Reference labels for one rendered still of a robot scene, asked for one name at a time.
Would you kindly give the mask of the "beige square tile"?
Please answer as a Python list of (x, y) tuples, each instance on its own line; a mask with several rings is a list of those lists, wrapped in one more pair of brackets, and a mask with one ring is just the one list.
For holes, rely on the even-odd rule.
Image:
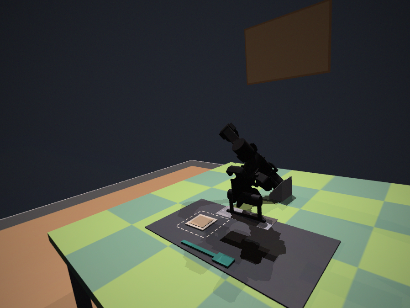
[(188, 221), (187, 223), (185, 223), (185, 225), (188, 225), (195, 229), (204, 231), (209, 226), (214, 224), (216, 221), (218, 221), (218, 219), (211, 218), (211, 217), (200, 214), (196, 216), (195, 218), (191, 219), (190, 221)]

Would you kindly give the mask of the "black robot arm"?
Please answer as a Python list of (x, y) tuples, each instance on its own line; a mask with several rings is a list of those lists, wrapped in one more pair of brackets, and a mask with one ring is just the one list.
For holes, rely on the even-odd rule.
[(241, 162), (251, 163), (258, 167), (250, 176), (253, 180), (255, 178), (255, 187), (260, 186), (265, 191), (270, 191), (284, 181), (276, 173), (278, 169), (257, 152), (258, 149), (254, 143), (249, 144), (244, 138), (239, 138), (238, 131), (232, 123), (221, 129), (219, 135), (233, 144), (232, 150)]

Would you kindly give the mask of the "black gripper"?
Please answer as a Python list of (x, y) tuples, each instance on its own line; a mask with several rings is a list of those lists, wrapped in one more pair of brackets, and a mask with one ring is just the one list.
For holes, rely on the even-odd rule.
[(229, 176), (232, 176), (233, 173), (236, 175), (235, 179), (231, 179), (231, 190), (232, 190), (232, 202), (236, 203), (241, 192), (252, 193), (260, 195), (260, 192), (252, 186), (256, 185), (255, 178), (254, 180), (250, 178), (251, 174), (258, 169), (258, 167), (251, 163), (245, 163), (240, 166), (229, 166), (226, 170), (226, 173)]

